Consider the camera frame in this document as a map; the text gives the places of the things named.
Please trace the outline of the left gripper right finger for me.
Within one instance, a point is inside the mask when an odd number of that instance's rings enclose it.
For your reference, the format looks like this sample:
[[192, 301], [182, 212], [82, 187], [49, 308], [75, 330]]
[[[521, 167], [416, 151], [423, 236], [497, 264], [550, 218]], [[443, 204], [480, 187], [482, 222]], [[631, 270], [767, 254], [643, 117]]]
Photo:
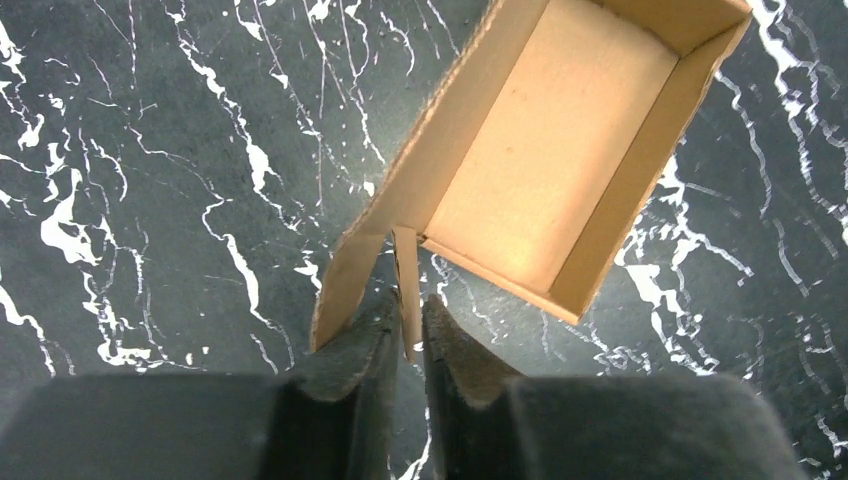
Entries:
[[527, 376], [422, 308], [438, 479], [801, 479], [775, 410], [739, 379]]

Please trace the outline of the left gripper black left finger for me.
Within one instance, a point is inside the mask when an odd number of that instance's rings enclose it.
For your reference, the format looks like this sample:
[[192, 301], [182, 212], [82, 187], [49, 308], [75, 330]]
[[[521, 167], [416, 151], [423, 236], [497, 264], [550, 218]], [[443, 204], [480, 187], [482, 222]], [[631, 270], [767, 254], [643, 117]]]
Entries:
[[54, 379], [1, 433], [5, 479], [386, 479], [400, 301], [278, 376]]

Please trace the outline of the brown cardboard box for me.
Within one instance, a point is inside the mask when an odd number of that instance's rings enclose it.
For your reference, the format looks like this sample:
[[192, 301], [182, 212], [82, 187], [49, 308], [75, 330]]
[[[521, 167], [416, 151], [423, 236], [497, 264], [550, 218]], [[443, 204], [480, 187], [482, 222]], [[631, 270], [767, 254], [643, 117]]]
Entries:
[[351, 324], [386, 238], [407, 352], [419, 248], [577, 323], [750, 21], [744, 1], [493, 2], [342, 235], [311, 348]]

